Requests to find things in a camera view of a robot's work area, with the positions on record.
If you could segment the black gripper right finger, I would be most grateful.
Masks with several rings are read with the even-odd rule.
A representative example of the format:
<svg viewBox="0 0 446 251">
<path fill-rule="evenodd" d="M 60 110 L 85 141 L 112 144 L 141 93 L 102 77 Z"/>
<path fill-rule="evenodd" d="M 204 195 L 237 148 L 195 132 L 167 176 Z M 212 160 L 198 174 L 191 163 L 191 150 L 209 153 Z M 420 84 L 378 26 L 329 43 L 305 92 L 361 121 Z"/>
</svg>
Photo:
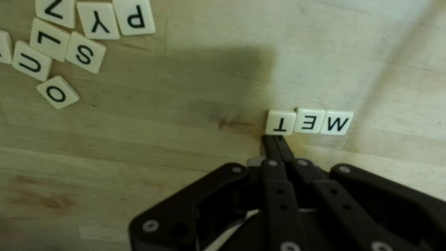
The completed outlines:
<svg viewBox="0 0 446 251">
<path fill-rule="evenodd" d="M 310 160 L 297 159 L 283 137 L 275 144 L 296 191 L 305 205 L 318 206 L 332 219 L 332 237 L 343 240 L 344 251 L 409 251 L 403 238 L 379 227 L 339 181 Z"/>
</svg>

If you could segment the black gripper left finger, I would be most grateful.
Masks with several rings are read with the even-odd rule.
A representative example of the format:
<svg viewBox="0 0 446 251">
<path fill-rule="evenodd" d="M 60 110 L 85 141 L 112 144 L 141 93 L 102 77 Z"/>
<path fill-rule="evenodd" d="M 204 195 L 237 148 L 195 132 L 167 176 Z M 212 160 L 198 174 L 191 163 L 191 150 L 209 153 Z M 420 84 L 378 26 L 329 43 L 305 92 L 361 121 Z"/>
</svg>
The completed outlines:
<svg viewBox="0 0 446 251">
<path fill-rule="evenodd" d="M 280 137 L 264 135 L 262 195 L 269 251 L 304 251 L 301 213 L 279 148 Z"/>
</svg>

